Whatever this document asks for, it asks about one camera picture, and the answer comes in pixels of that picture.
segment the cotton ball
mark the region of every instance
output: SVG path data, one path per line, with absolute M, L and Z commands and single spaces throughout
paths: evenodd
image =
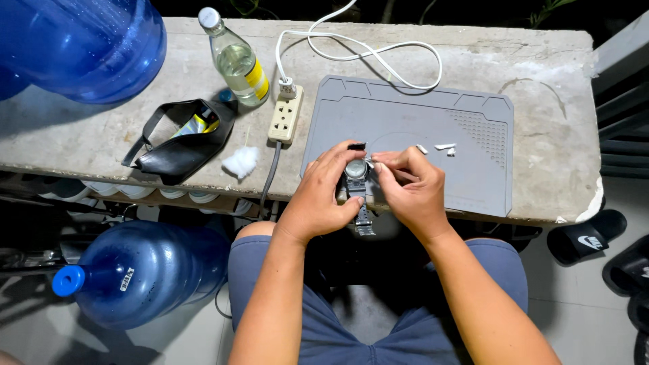
M 228 171 L 235 173 L 240 180 L 254 170 L 258 158 L 257 147 L 241 147 L 234 152 L 234 155 L 224 159 L 223 165 Z

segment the hand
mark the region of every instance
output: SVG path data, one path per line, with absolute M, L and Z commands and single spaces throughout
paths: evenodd
M 356 142 L 341 142 L 309 162 L 300 186 L 275 229 L 306 245 L 311 238 L 343 228 L 354 219 L 363 206 L 363 198 L 351 197 L 338 206 L 336 184 L 351 160 L 365 156 L 365 151 L 347 149 L 349 144 Z
M 377 162 L 374 171 L 387 204 L 420 241 L 451 229 L 444 210 L 442 169 L 433 166 L 414 146 L 403 152 L 373 153 L 372 161 Z

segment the electrical outlet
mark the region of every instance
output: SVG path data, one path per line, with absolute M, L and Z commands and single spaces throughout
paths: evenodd
M 304 96 L 304 89 L 299 85 L 295 85 L 295 87 L 297 89 L 295 99 L 288 99 L 283 96 L 277 98 L 271 126 L 268 129 L 268 139 L 272 142 L 293 143 L 293 135 L 295 134 L 297 118 L 300 116 L 300 107 Z

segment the concrete table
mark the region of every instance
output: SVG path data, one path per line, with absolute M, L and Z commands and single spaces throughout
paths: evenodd
M 120 164 L 142 126 L 158 105 L 215 98 L 226 87 L 198 21 L 164 21 L 168 34 L 164 65 L 157 78 L 126 103 L 83 105 L 35 86 L 1 102 L 0 170 L 163 187 L 155 177 Z M 267 129 L 278 94 L 277 36 L 285 29 L 307 29 L 311 23 L 255 19 L 225 23 L 254 49 L 271 81 L 271 95 L 260 108 L 243 110 L 223 151 L 178 188 L 259 197 L 273 158 Z M 506 219 L 461 212 L 451 212 L 452 216 L 546 225 L 585 220 L 599 209 L 603 191 L 591 91 L 593 41 L 586 32 L 357 23 L 325 23 L 318 30 L 352 36 L 373 47 L 406 40 L 432 44 L 444 62 L 441 86 L 509 96 L 515 106 L 513 208 Z M 350 54 L 336 40 L 313 41 L 330 55 Z M 373 57 L 330 61 L 298 36 L 286 36 L 282 50 L 286 73 L 305 90 L 295 140 L 282 151 L 269 191 L 269 199 L 287 201 L 300 183 L 320 80 L 329 74 L 390 76 Z M 429 84 L 436 75 L 436 61 L 424 49 L 406 47 L 382 55 L 410 82 Z M 261 159 L 251 175 L 238 181 L 224 171 L 221 161 L 243 146 L 246 137 L 247 145 L 261 149 Z M 372 197 L 368 203 L 385 208 L 384 203 L 374 204 Z

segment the black pouch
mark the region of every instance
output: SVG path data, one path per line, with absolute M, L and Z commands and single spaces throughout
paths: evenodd
M 207 107 L 218 117 L 220 122 L 216 130 L 177 136 L 158 145 L 151 143 L 151 135 L 163 117 L 182 128 L 201 107 Z M 159 175 L 165 185 L 182 183 L 223 148 L 232 131 L 237 107 L 238 101 L 220 103 L 203 99 L 160 105 L 144 125 L 140 139 L 130 148 L 122 165 Z M 143 145 L 148 152 L 135 161 L 135 166 L 131 166 Z

